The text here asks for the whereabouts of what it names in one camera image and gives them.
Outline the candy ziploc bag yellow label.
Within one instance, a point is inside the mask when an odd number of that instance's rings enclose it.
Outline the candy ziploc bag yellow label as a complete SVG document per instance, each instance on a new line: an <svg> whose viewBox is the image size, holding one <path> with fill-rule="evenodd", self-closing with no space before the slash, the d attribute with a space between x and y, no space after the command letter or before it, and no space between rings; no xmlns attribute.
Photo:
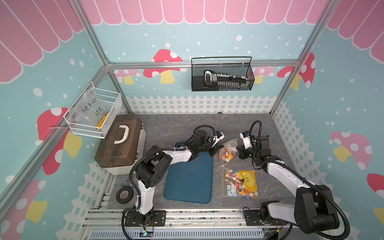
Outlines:
<svg viewBox="0 0 384 240"><path fill-rule="evenodd" d="M259 199L255 170L234 170L222 167L223 197Z"/></svg>

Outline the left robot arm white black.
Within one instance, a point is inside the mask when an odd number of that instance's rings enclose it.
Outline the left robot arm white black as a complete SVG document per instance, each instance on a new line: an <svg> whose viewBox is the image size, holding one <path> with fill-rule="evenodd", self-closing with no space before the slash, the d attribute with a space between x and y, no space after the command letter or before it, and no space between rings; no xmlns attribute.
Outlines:
<svg viewBox="0 0 384 240"><path fill-rule="evenodd" d="M222 132L217 131L212 137L198 138L193 135L173 148L152 146L144 157L136 161L129 173L129 182L137 193L136 212L145 216L153 211L155 188L171 165L191 162L202 152L213 156L219 149L218 142L224 137Z"/></svg>

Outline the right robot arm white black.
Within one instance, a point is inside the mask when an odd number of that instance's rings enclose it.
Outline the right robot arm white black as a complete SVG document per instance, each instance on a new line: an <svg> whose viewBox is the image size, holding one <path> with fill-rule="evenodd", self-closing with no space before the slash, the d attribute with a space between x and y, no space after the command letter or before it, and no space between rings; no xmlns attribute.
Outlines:
<svg viewBox="0 0 384 240"><path fill-rule="evenodd" d="M267 136L257 139L241 135L241 138L243 144L237 148L240 159L250 158L256 168L276 178L295 197L294 205L279 201L264 202L262 208L268 217L293 224L306 234L320 234L339 228L339 211L327 186L308 181L280 157L272 155Z"/></svg>

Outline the teal plastic tray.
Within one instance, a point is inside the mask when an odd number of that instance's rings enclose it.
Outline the teal plastic tray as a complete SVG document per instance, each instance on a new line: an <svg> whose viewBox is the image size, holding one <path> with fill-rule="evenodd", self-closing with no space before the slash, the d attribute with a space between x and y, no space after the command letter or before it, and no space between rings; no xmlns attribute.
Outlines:
<svg viewBox="0 0 384 240"><path fill-rule="evenodd" d="M164 197L167 200L207 204L212 198L213 157L200 153L194 160L169 168Z"/></svg>

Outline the tool in black basket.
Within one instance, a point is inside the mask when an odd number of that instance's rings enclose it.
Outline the tool in black basket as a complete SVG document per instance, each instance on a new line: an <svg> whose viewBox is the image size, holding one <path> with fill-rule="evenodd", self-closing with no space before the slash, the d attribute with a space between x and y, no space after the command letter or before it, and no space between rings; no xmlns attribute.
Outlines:
<svg viewBox="0 0 384 240"><path fill-rule="evenodd" d="M222 87L237 90L248 89L249 81L245 76L236 78L235 75L218 74L211 71L205 71L203 74L204 84L207 87Z"/></svg>

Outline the brown lid storage box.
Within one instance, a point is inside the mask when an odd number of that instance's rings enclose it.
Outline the brown lid storage box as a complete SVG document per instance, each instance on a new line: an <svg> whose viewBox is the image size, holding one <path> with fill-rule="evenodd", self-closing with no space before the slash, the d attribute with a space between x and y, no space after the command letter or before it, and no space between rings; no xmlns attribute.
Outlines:
<svg viewBox="0 0 384 240"><path fill-rule="evenodd" d="M95 161L110 174L127 175L143 157L146 132L136 114L117 115L107 136L100 141Z"/></svg>

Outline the black tape roll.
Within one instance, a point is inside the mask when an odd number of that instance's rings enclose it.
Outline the black tape roll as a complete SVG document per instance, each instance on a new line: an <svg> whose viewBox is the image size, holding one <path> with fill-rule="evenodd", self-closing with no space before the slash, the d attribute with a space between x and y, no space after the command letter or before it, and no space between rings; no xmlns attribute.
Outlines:
<svg viewBox="0 0 384 240"><path fill-rule="evenodd" d="M133 189L131 187L124 186L118 190L116 194L116 200L119 204L124 205L130 202L133 196L134 196Z"/></svg>

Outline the yellow item in white basket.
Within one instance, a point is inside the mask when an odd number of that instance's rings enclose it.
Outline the yellow item in white basket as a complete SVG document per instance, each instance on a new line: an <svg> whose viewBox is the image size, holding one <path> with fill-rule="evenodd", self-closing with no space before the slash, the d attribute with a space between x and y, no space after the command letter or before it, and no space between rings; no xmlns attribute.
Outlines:
<svg viewBox="0 0 384 240"><path fill-rule="evenodd" d="M99 124L97 125L97 129L101 129L101 127L103 126L105 120L107 119L109 113L106 113L105 116L101 119L101 121L99 122Z"/></svg>

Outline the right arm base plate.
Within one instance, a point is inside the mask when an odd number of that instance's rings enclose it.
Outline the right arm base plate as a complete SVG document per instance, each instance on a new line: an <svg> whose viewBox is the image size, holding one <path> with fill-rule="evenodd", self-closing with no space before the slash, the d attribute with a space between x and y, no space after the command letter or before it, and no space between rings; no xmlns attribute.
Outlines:
<svg viewBox="0 0 384 240"><path fill-rule="evenodd" d="M278 219L262 218L260 210L251 210L249 208L243 208L242 213L247 226L272 226L280 228L286 225L286 223Z"/></svg>

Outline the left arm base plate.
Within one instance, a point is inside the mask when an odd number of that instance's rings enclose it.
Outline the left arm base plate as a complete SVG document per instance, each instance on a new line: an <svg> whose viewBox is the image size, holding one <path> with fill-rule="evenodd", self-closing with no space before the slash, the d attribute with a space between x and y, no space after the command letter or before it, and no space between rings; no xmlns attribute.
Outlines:
<svg viewBox="0 0 384 240"><path fill-rule="evenodd" d="M125 227L164 227L166 211L151 210L142 215L136 210L128 209L124 216Z"/></svg>

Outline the aluminium rail front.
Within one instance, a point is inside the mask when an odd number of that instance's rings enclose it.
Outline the aluminium rail front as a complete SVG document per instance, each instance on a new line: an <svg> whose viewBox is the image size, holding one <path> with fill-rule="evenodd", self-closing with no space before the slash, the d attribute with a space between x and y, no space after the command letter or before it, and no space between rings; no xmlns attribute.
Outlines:
<svg viewBox="0 0 384 240"><path fill-rule="evenodd" d="M81 230L121 229L122 209L90 210ZM164 209L163 227L158 229L249 229L242 208Z"/></svg>

